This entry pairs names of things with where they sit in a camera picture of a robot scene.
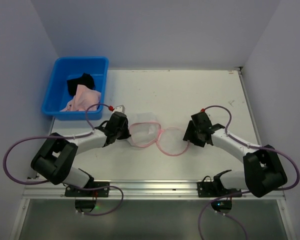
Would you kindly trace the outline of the black bra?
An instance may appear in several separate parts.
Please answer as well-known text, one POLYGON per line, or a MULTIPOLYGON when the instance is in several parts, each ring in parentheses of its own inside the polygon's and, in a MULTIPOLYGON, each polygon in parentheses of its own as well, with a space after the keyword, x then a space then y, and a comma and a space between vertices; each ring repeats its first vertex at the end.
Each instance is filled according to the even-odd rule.
POLYGON ((66 81, 67 90, 70 96, 74 96, 77 92, 78 85, 83 85, 90 90, 95 89, 95 82, 93 77, 88 73, 83 73, 82 76, 78 78, 72 78, 66 81))

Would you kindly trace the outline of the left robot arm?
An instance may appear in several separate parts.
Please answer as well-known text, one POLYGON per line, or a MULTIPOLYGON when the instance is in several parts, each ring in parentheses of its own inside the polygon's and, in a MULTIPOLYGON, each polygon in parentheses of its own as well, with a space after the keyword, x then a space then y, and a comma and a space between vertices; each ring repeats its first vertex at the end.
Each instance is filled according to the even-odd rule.
POLYGON ((75 157, 129 137, 127 116, 114 111, 105 126, 97 126, 83 137, 67 138, 56 132, 52 133, 32 159, 30 166, 54 185, 67 184, 80 189, 86 188, 93 177, 73 167, 75 157))

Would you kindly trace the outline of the white mesh laundry bag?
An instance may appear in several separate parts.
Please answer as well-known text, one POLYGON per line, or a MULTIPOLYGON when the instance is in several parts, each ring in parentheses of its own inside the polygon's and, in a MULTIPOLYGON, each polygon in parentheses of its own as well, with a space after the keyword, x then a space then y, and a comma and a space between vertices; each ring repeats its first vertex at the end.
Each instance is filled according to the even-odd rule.
POLYGON ((129 144, 136 148, 148 148, 155 144, 165 155, 177 157, 189 148, 184 141, 184 131, 178 127, 163 128, 152 112, 137 113, 128 118, 129 144))

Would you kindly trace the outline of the pink bra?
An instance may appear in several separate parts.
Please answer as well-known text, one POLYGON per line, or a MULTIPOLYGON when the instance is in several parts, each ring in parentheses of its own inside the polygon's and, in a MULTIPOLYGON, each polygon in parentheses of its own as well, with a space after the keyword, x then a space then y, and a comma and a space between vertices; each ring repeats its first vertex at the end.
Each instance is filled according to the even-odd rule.
POLYGON ((101 93, 99 91, 89 89, 85 85, 79 84, 76 93, 61 112, 85 112, 96 111, 100 102, 101 93))

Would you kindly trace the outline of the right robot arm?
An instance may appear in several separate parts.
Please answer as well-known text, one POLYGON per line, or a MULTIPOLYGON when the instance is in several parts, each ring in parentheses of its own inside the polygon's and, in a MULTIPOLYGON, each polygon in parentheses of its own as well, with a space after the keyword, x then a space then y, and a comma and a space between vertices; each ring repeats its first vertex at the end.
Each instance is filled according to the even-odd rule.
POLYGON ((241 197, 243 190, 261 198, 288 182, 278 154, 271 145, 251 145, 242 139, 235 141, 223 125, 212 124, 204 111, 191 116, 183 140, 198 147, 206 144, 218 147, 243 164, 242 171, 228 169, 209 181, 199 181, 197 191, 200 198, 241 197))

